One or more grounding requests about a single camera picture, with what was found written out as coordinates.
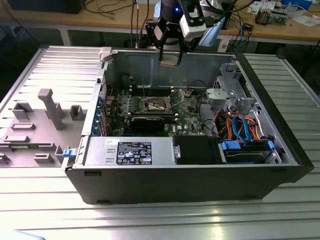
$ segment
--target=workbench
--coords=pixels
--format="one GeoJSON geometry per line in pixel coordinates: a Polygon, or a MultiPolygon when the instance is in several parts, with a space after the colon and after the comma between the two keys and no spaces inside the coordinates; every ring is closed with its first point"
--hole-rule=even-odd
{"type": "MultiPolygon", "coordinates": [[[[70,91],[74,101],[82,98],[78,104],[89,104],[83,99],[92,93],[101,69],[99,52],[97,47],[39,49],[0,103],[2,124],[11,121],[11,103],[17,99],[37,98],[39,88],[50,86],[54,89],[64,97],[60,103],[66,109],[70,104],[77,104],[67,99],[70,91]],[[66,77],[61,81],[59,68],[63,65],[66,77]],[[40,79],[39,73],[46,77],[40,79]],[[77,80],[72,77],[74,74],[78,75],[77,80]]],[[[0,232],[16,229],[43,236],[46,240],[318,239],[320,110],[312,106],[313,92],[303,79],[290,80],[286,71],[294,70],[281,66],[276,56],[245,56],[255,64],[254,70],[264,87],[290,119],[288,123],[315,166],[311,173],[296,183],[280,185],[262,200],[89,205],[83,202],[60,167],[2,166],[0,218],[3,221],[0,232]],[[310,95],[309,99],[303,96],[305,92],[310,95]]],[[[1,130],[8,126],[0,125],[0,137],[1,130]]]]}
{"type": "MultiPolygon", "coordinates": [[[[116,3],[116,0],[100,0],[99,4],[116,3]]],[[[248,0],[239,0],[237,6],[244,5],[248,0]]],[[[115,6],[104,8],[105,10],[112,10],[120,8],[131,3],[130,0],[123,0],[115,6]]],[[[88,5],[88,8],[97,11],[96,4],[93,2],[88,5]]],[[[149,7],[149,19],[154,15],[154,4],[149,7]]],[[[319,11],[320,7],[311,7],[311,11],[319,11]]],[[[92,13],[83,9],[79,14],[66,14],[58,12],[35,12],[35,11],[16,11],[11,10],[12,15],[20,21],[24,27],[28,28],[44,28],[57,29],[60,31],[63,44],[71,46],[72,40],[68,31],[94,31],[94,32],[113,32],[113,33],[130,33],[131,31],[131,7],[126,7],[114,12],[115,19],[102,16],[98,13],[92,13]]],[[[133,15],[133,28],[136,28],[136,13],[133,15]]],[[[138,25],[141,27],[146,17],[147,5],[140,4],[138,25]]],[[[300,44],[300,45],[316,45],[320,38],[320,27],[314,25],[311,27],[304,26],[289,19],[286,25],[258,25],[255,24],[254,14],[248,14],[247,8],[239,12],[240,16],[246,23],[254,25],[250,41],[252,42],[269,42],[269,43],[283,43],[283,44],[300,44]]],[[[12,17],[1,6],[0,9],[0,25],[3,26],[18,26],[12,17]]],[[[225,52],[230,40],[235,39],[239,31],[234,22],[230,22],[227,30],[221,30],[218,36],[220,45],[219,52],[225,52]]]]}

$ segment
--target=wooden table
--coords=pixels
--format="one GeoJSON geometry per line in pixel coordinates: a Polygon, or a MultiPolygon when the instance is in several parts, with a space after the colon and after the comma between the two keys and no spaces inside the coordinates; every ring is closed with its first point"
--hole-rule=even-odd
{"type": "MultiPolygon", "coordinates": [[[[112,4],[117,0],[99,0],[99,4],[112,4]]],[[[244,5],[248,0],[239,0],[238,6],[244,5]]],[[[130,0],[123,0],[115,6],[108,6],[105,10],[112,10],[115,8],[129,5],[130,0]]],[[[3,6],[0,7],[0,24],[4,26],[18,26],[12,17],[6,12],[3,6]]],[[[97,11],[96,4],[93,2],[88,5],[88,8],[97,11]]],[[[149,17],[152,18],[154,14],[154,4],[150,4],[149,17]]],[[[313,7],[311,11],[319,11],[320,7],[313,7]]],[[[21,24],[30,28],[45,28],[58,29],[64,45],[72,45],[69,38],[69,30],[79,31],[96,31],[96,32],[116,32],[116,33],[130,33],[131,31],[131,7],[126,7],[114,12],[115,19],[102,16],[98,13],[92,13],[83,9],[79,14],[65,14],[57,12],[35,12],[35,11],[14,11],[10,10],[12,15],[17,18],[21,24]]],[[[133,16],[133,28],[136,28],[136,10],[133,16]]],[[[138,25],[141,27],[144,18],[147,14],[147,5],[140,4],[138,25]]],[[[304,26],[289,19],[286,25],[258,25],[255,24],[254,14],[248,14],[247,9],[239,12],[240,16],[246,23],[254,25],[250,41],[254,42],[271,42],[271,43],[286,43],[286,44],[302,44],[315,45],[320,39],[320,26],[314,25],[311,27],[304,26]]],[[[237,36],[239,31],[235,24],[231,22],[227,30],[221,30],[218,36],[222,39],[219,46],[219,51],[223,52],[229,41],[237,36]]]]}

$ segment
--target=metal bracket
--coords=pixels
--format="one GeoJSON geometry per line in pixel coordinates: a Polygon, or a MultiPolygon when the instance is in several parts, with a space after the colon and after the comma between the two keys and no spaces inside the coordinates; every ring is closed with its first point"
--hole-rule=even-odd
{"type": "Polygon", "coordinates": [[[174,155],[175,159],[181,158],[181,152],[180,152],[180,146],[179,145],[173,147],[173,155],[174,155]]]}
{"type": "Polygon", "coordinates": [[[112,58],[112,55],[116,54],[116,52],[112,52],[112,48],[109,46],[102,47],[99,52],[99,60],[100,62],[106,62],[112,58]]]}

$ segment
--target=blue latch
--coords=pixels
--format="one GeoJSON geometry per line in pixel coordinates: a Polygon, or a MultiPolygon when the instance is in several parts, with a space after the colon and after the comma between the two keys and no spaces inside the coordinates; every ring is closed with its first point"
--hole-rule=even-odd
{"type": "Polygon", "coordinates": [[[77,155],[77,149],[76,148],[69,148],[69,149],[63,150],[62,155],[64,158],[73,158],[77,155]]]}
{"type": "Polygon", "coordinates": [[[275,149],[275,145],[274,145],[274,143],[272,141],[268,141],[268,145],[271,148],[271,150],[275,149]]]}
{"type": "Polygon", "coordinates": [[[238,141],[223,141],[221,146],[222,150],[241,150],[241,146],[238,141]]]}

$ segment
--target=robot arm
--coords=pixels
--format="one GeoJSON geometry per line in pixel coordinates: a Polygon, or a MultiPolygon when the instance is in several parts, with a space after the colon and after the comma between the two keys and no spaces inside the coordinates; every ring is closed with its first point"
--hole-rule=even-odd
{"type": "Polygon", "coordinates": [[[163,61],[164,50],[175,50],[179,56],[174,65],[179,65],[183,53],[192,52],[207,28],[223,22],[233,7],[230,4],[223,10],[220,4],[213,6],[209,0],[161,0],[158,20],[145,25],[150,45],[159,50],[159,61],[163,61]]]}

